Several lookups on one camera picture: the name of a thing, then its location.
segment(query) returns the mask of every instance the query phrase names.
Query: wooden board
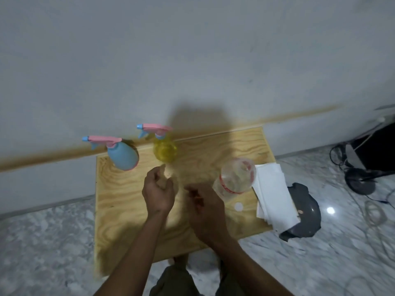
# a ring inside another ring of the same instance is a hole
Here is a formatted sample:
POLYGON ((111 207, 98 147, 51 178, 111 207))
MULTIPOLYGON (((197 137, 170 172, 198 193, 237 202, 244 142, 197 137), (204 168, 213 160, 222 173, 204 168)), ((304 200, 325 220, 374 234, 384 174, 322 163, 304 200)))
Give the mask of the wooden board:
MULTIPOLYGON (((262 128, 228 132, 178 141, 177 159, 162 167, 163 182, 173 176, 177 191, 175 204, 155 251, 154 261, 206 248, 193 233, 185 210, 185 184, 210 182, 219 176, 221 166, 233 157, 253 159, 255 164, 274 162, 262 128)), ((131 171, 121 171, 107 155, 97 157, 95 269, 108 275, 118 264, 134 237, 144 224, 147 211, 141 195, 146 173, 161 165, 152 147, 138 149, 140 161, 131 171)), ((244 238, 271 230, 271 226, 256 218, 257 198, 254 191, 237 196, 225 204, 230 234, 244 238), (236 202, 243 211, 234 209, 236 202)))

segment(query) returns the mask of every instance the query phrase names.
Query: spray bottle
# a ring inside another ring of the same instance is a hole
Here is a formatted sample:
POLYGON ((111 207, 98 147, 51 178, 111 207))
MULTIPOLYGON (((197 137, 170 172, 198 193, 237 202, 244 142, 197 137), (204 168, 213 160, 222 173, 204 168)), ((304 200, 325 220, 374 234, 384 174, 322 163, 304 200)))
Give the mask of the spray bottle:
POLYGON ((142 130, 139 138, 148 133, 155 133, 154 154, 158 160, 170 163, 175 159, 177 147, 167 134, 168 131, 172 130, 171 127, 159 124, 138 124, 137 128, 142 130))
POLYGON ((139 162, 139 155, 129 145, 122 142, 122 138, 110 136, 85 136, 82 141, 90 142, 92 149, 98 144, 106 144, 108 156, 113 161, 116 168, 121 170, 131 170, 139 162))

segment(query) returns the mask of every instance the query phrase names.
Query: person's left hand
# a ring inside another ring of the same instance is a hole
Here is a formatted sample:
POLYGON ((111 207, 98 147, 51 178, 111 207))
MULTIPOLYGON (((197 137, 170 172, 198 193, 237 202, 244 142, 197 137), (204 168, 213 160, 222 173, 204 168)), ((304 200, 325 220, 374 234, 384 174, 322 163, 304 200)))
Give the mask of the person's left hand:
POLYGON ((159 180, 160 167, 155 167, 148 171, 144 180, 144 187, 141 193, 147 205, 148 217, 161 213, 167 216, 174 205, 174 188, 171 178, 166 181, 166 188, 162 189, 156 183, 159 180))

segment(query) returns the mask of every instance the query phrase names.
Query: white napkin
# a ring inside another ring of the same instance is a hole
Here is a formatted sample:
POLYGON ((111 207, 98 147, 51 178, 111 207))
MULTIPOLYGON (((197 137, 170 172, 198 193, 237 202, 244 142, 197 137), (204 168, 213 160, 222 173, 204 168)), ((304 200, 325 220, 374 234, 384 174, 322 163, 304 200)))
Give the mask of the white napkin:
POLYGON ((285 183, 284 173, 277 163, 255 165, 255 167, 257 174, 252 187, 259 200, 256 217, 265 219, 280 234, 300 222, 285 183))

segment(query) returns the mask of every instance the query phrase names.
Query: leg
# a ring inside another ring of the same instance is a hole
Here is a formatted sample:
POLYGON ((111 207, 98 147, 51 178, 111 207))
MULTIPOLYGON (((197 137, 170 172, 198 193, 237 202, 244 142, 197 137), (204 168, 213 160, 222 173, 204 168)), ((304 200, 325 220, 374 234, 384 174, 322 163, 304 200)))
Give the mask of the leg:
POLYGON ((220 262, 221 282, 215 296, 245 296, 239 283, 226 269, 224 262, 220 262))
POLYGON ((186 261, 177 260, 163 271, 149 296, 199 296, 192 276, 186 270, 186 261))

